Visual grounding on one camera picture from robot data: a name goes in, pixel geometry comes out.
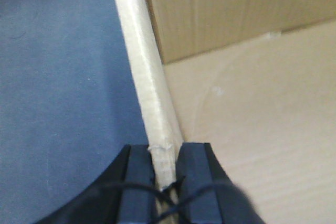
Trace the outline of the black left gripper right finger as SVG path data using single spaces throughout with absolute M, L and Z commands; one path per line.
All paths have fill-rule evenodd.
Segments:
M 176 162 L 179 223 L 264 223 L 209 143 L 184 143 Z

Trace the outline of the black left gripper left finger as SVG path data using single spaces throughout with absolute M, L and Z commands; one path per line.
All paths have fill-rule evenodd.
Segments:
M 148 223 L 154 191 L 147 145 L 125 145 L 93 183 L 39 223 Z

